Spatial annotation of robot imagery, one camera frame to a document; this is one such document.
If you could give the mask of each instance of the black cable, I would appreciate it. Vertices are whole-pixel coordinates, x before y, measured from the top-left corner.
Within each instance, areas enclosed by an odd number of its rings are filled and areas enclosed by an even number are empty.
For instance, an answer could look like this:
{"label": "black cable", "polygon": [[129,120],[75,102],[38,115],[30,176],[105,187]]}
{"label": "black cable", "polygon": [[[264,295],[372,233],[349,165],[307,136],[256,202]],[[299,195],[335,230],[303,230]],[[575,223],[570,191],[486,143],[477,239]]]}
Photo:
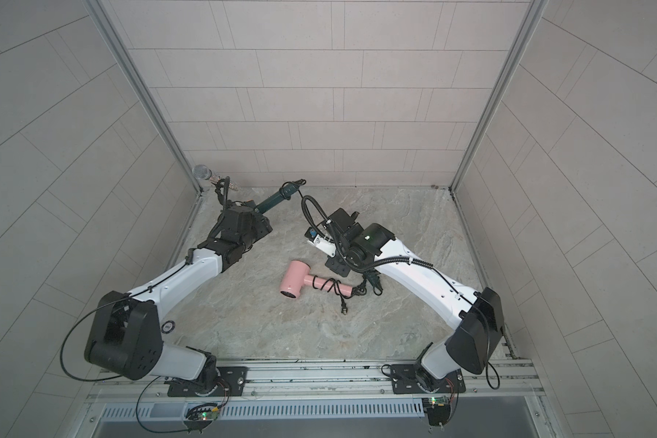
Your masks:
{"label": "black cable", "polygon": [[144,392],[146,392],[147,389],[149,389],[149,386],[151,386],[151,383],[157,381],[158,379],[160,379],[160,376],[158,376],[158,377],[156,377],[155,379],[153,379],[152,381],[150,381],[149,384],[146,385],[146,387],[143,389],[143,391],[141,391],[141,393],[139,394],[139,398],[137,399],[137,405],[136,405],[136,407],[134,408],[134,411],[135,411],[136,414],[137,414],[137,423],[138,423],[138,424],[139,424],[144,430],[146,430],[146,431],[148,431],[148,432],[150,432],[150,433],[178,433],[178,432],[187,432],[187,433],[189,433],[192,429],[178,429],[178,430],[151,430],[151,429],[149,429],[148,427],[144,426],[143,423],[141,422],[141,419],[139,418],[139,402],[141,401],[141,396],[144,394]]}
{"label": "black cable", "polygon": [[103,304],[102,306],[96,307],[94,310],[89,311],[88,313],[85,314],[84,317],[80,318],[80,319],[78,320],[78,322],[76,322],[76,323],[70,328],[68,334],[66,334],[66,337],[64,338],[64,341],[61,343],[61,353],[60,353],[60,355],[59,355],[59,360],[60,360],[60,362],[61,362],[61,369],[63,370],[63,372],[66,373],[66,375],[67,375],[68,377],[70,377],[71,379],[74,379],[74,380],[77,380],[77,381],[81,381],[81,382],[109,381],[109,380],[112,380],[112,379],[116,379],[117,377],[121,377],[121,375],[119,375],[119,376],[114,376],[114,377],[106,377],[105,379],[81,379],[80,377],[76,377],[76,376],[74,376],[73,374],[69,373],[68,370],[66,370],[66,366],[64,365],[64,348],[66,347],[66,342],[68,341],[68,338],[70,337],[70,334],[73,333],[73,330],[75,330],[76,327],[78,327],[78,325],[79,325],[81,322],[85,321],[85,319],[86,319],[87,317],[89,317],[90,315],[92,315],[92,314],[95,313],[96,311],[98,311],[98,310],[100,310],[100,309],[102,309],[102,308],[105,308],[105,307],[107,307],[107,306],[111,306],[111,305],[113,305],[113,304],[116,304],[116,303],[119,303],[119,302],[122,302],[122,301],[128,300],[128,299],[130,299],[130,298],[134,298],[135,296],[139,296],[139,295],[141,295],[142,293],[151,292],[151,291],[153,290],[154,287],[158,286],[159,284],[163,283],[164,281],[168,280],[170,277],[172,277],[172,276],[174,276],[175,274],[177,274],[178,272],[180,272],[180,270],[181,270],[182,268],[184,268],[185,266],[187,266],[187,265],[184,264],[184,265],[181,266],[178,270],[176,270],[175,272],[173,272],[171,275],[167,276],[167,277],[164,278],[163,280],[160,280],[160,281],[159,281],[158,283],[156,283],[155,285],[148,286],[147,288],[145,288],[145,289],[142,290],[141,292],[135,293],[134,295],[125,296],[124,298],[122,298],[122,299],[118,299],[118,300],[113,301],[113,302],[111,302],[111,303]]}

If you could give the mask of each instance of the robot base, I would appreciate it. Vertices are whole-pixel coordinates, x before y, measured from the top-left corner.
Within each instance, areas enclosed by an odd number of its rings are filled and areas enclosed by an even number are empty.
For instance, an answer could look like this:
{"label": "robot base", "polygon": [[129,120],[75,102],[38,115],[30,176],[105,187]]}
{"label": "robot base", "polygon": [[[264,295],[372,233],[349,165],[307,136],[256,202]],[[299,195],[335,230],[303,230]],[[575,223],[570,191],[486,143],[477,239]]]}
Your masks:
{"label": "robot base", "polygon": [[[422,390],[421,385],[416,381],[416,371],[412,364],[390,364],[389,369],[391,370],[394,394],[450,394],[453,391],[445,379],[443,379],[445,383],[433,392]],[[465,392],[462,371],[457,369],[447,374],[446,378],[456,385],[456,392]]]}
{"label": "robot base", "polygon": [[[231,387],[230,397],[239,397],[243,393],[246,385],[246,373],[248,368],[245,366],[219,366],[219,378],[224,379]],[[209,394],[199,395],[198,389],[187,384],[187,381],[166,381],[168,385],[168,397],[222,397],[224,396],[223,388],[216,386]]]}

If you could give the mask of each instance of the tiled wall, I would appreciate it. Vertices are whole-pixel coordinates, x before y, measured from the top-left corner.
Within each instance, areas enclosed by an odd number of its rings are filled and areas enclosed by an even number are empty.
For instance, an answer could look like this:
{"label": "tiled wall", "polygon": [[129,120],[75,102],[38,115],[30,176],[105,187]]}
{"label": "tiled wall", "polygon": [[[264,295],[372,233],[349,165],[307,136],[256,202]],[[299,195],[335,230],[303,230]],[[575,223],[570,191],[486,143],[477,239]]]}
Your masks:
{"label": "tiled wall", "polygon": [[551,0],[457,199],[567,434],[657,437],[657,0]]}
{"label": "tiled wall", "polygon": [[448,185],[526,2],[103,0],[192,164]]}
{"label": "tiled wall", "polygon": [[[0,0],[0,437],[76,410],[63,337],[162,270],[194,199],[79,0]],[[88,330],[65,355],[82,377]]]}

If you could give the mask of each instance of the pink hair dryer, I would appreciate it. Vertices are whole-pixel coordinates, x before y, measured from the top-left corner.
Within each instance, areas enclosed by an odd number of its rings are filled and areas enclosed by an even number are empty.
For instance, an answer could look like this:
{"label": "pink hair dryer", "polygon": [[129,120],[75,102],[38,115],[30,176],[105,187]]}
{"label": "pink hair dryer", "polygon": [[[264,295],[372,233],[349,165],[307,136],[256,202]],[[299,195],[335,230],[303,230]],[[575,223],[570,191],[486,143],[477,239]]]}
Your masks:
{"label": "pink hair dryer", "polygon": [[[328,291],[332,288],[333,282],[310,276],[309,265],[299,260],[292,260],[280,283],[280,293],[289,298],[299,298],[302,286],[313,286],[315,289]],[[348,285],[338,284],[338,290],[343,296],[351,296],[353,293],[353,288]]]}

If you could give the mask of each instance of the marble floor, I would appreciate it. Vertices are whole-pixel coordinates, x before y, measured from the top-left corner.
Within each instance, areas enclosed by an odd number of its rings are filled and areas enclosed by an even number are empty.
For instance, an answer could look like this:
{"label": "marble floor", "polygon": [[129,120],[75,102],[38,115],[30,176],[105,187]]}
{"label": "marble floor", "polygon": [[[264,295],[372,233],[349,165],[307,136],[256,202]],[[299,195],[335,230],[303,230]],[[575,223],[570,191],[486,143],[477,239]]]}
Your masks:
{"label": "marble floor", "polygon": [[[271,195],[271,188],[232,191],[232,200]],[[360,212],[363,227],[377,222],[424,260],[456,280],[480,289],[456,206],[447,190],[417,188],[316,188],[302,192],[314,196],[330,214],[344,208]],[[204,202],[184,248],[203,241],[219,215],[215,193]],[[180,302],[167,316],[176,328],[166,341],[210,351],[218,357],[412,359],[431,341],[452,330],[429,306],[396,281],[382,276],[384,294],[347,301],[334,293],[305,287],[297,300],[279,293],[288,263],[306,262],[312,273],[332,276],[326,256],[306,243],[307,223],[298,196],[271,209],[273,232],[254,244],[253,250],[226,272]],[[360,283],[351,273],[342,282]]]}

